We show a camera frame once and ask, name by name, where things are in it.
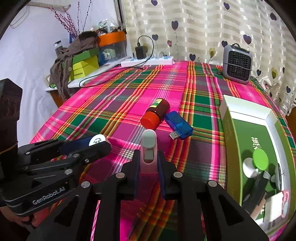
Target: green round lid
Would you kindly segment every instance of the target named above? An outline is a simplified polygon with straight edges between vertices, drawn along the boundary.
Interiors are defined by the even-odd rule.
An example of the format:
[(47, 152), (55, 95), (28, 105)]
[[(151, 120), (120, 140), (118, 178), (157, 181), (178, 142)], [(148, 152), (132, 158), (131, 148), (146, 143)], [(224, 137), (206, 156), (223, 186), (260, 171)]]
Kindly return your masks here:
[(254, 150), (253, 155), (253, 163), (255, 168), (258, 168), (261, 171), (264, 171), (268, 167), (268, 156), (265, 151), (260, 148)]

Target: curtain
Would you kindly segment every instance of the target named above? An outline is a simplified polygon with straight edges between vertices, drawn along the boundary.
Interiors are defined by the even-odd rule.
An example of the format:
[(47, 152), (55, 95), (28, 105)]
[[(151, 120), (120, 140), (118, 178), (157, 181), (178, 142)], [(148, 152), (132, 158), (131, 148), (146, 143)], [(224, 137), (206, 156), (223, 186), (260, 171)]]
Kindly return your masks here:
[[(284, 115), (296, 106), (296, 42), (263, 0), (123, 0), (134, 51), (141, 35), (154, 54), (223, 65), (223, 50), (238, 43), (253, 55), (252, 75)], [(141, 38), (151, 54), (151, 40)]]

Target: tablecloth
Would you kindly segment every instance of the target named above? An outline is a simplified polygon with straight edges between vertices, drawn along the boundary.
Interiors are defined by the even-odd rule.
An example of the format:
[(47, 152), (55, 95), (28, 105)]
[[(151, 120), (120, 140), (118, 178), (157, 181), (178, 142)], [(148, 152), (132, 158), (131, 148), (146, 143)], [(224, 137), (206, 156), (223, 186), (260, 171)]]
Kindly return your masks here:
[[(271, 108), (279, 118), (293, 156), (295, 143), (285, 118), (256, 81), (235, 83), (217, 74), (221, 66), (176, 61), (172, 66), (144, 66), (143, 69), (113, 69), (100, 75), (66, 101), (44, 124), (32, 142), (58, 138), (77, 139), (98, 133), (108, 137), (111, 153), (87, 166), (83, 179), (92, 183), (120, 171), (139, 148), (144, 128), (140, 118), (157, 98), (170, 103), (194, 129), (185, 140), (171, 140), (172, 130), (162, 122), (157, 130), (158, 147), (178, 171), (194, 180), (213, 179), (226, 187), (226, 147), (219, 105), (223, 94)], [(122, 201), (120, 240), (177, 240), (175, 201), (164, 201), (156, 178), (140, 180), (135, 201)], [(270, 236), (276, 239), (283, 228)]]

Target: usb connector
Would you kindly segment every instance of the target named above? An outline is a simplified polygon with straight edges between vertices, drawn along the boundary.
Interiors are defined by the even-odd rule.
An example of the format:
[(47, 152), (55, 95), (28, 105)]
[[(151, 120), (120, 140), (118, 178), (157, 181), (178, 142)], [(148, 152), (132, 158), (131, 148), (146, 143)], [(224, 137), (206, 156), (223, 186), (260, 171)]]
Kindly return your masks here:
[(179, 134), (177, 131), (174, 131), (170, 133), (170, 137), (174, 140), (177, 139), (181, 134)]

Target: brown medicine bottle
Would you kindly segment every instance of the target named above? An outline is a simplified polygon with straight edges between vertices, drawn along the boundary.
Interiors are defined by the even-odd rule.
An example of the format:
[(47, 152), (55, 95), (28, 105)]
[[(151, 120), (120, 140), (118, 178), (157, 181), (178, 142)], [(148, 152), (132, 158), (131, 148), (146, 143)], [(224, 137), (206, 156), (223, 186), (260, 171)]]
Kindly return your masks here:
[(170, 104), (162, 98), (156, 99), (146, 110), (140, 122), (146, 129), (155, 130), (170, 108)]

